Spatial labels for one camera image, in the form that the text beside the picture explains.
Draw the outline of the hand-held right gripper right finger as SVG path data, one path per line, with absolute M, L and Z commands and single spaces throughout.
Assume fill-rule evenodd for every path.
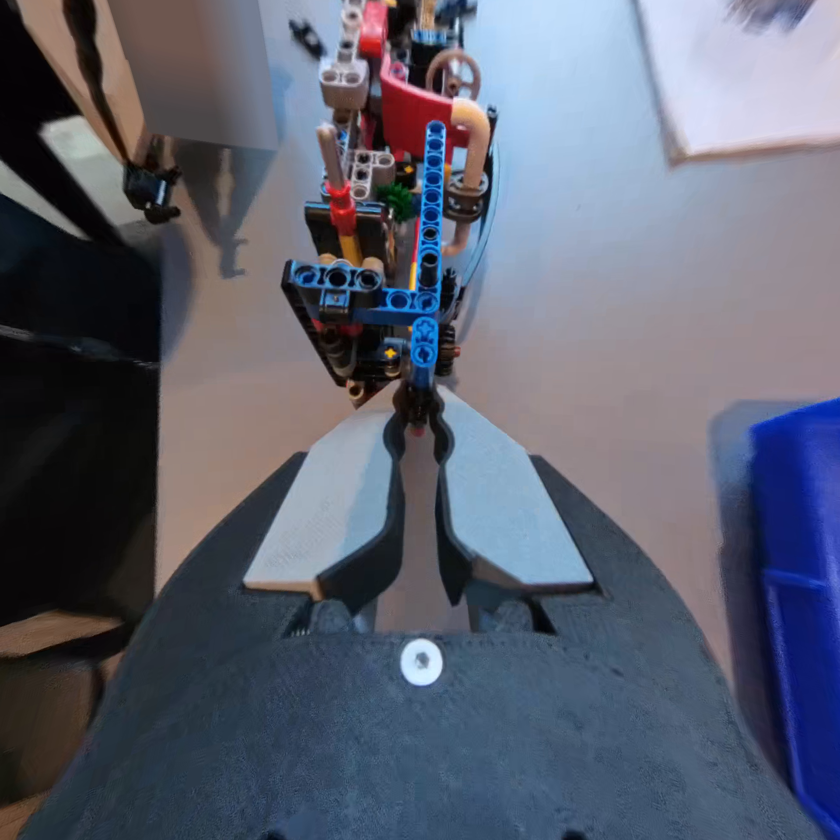
M 434 402 L 434 457 L 438 568 L 453 605 L 594 586 L 527 449 L 444 385 Z

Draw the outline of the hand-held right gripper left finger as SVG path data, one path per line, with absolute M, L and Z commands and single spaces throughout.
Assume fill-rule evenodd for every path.
M 251 591 L 375 603 L 402 566 L 404 425 L 389 385 L 306 453 L 245 573 Z

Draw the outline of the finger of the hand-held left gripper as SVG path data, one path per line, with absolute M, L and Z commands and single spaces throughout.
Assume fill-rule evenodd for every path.
M 81 115 L 109 152 L 120 159 L 119 148 L 98 112 L 78 65 L 77 47 L 59 1 L 21 1 L 17 6 L 28 33 L 69 93 Z M 108 1 L 94 3 L 96 45 L 103 64 L 102 86 L 128 156 L 138 161 L 144 136 L 144 116 L 130 64 Z
M 279 146 L 257 1 L 111 1 L 155 134 L 223 146 Z

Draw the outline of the small black brick part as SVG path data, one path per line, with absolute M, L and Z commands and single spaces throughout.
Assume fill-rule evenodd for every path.
M 182 212 L 172 204 L 172 193 L 182 176 L 174 166 L 167 170 L 153 171 L 135 163 L 123 166 L 122 190 L 131 206 L 144 215 L 152 225 L 166 224 Z

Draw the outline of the toy brick car chassis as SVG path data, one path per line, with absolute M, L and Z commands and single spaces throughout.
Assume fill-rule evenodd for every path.
M 416 435 L 460 355 L 459 310 L 496 212 L 498 110 L 479 102 L 466 50 L 477 7 L 339 2 L 338 42 L 321 38 L 317 60 L 320 193 L 303 206 L 316 255 L 288 261 L 280 284 L 353 406 L 396 383 Z

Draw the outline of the small black connector pin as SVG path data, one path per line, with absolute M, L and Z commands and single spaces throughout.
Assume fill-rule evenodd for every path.
M 312 25 L 303 18 L 290 18 L 288 27 L 293 40 L 315 60 L 327 54 L 327 49 Z

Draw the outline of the person's dark clothed body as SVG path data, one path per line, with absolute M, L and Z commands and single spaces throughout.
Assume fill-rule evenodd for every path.
M 1 612 L 97 596 L 156 495 L 161 271 L 2 196 Z

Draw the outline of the blue storage bin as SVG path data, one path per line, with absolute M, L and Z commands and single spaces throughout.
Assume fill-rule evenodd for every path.
M 839 838 L 839 400 L 752 426 L 760 580 L 791 785 Z

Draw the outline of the open instruction booklet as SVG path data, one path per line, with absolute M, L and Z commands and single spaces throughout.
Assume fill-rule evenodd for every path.
M 672 164 L 838 147 L 838 1 L 633 5 Z

